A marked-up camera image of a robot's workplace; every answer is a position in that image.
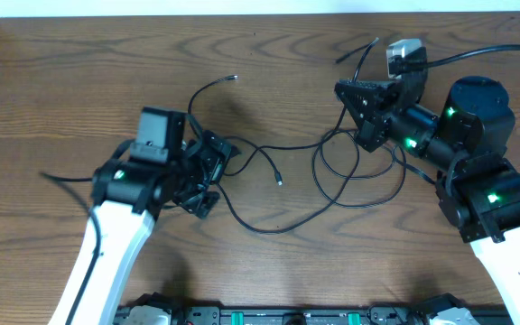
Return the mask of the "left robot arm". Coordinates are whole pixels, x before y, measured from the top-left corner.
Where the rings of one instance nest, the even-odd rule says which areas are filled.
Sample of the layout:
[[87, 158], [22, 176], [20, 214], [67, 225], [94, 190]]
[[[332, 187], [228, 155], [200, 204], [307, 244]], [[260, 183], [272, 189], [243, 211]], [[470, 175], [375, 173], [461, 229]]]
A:
[[145, 107], [137, 135], [94, 172], [88, 222], [53, 324], [109, 324], [160, 213], [179, 207], [206, 218], [238, 149], [194, 116]]

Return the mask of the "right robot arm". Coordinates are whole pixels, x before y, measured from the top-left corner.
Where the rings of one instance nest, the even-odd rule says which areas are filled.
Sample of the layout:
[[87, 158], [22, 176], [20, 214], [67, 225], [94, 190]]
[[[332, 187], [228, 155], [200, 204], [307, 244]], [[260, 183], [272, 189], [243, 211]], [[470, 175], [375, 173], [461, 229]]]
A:
[[520, 173], [505, 157], [515, 126], [505, 88], [479, 76], [457, 80], [441, 114], [420, 104], [426, 78], [339, 81], [334, 91], [373, 152], [386, 141], [434, 165], [439, 206], [470, 244], [520, 324]]

